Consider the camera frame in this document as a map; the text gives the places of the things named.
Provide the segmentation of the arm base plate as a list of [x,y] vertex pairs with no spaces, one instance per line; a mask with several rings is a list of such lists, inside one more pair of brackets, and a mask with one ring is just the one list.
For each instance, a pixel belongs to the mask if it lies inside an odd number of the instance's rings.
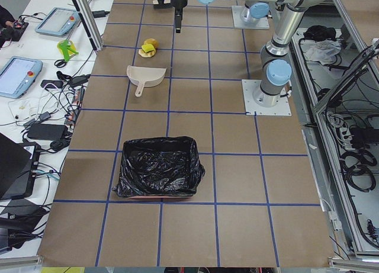
[[291,116],[285,88],[279,95],[267,95],[261,90],[261,80],[242,80],[246,115]]
[[263,5],[263,8],[259,7],[259,3],[252,5],[250,8],[234,5],[232,6],[234,28],[269,30],[268,13],[269,8],[266,4]]

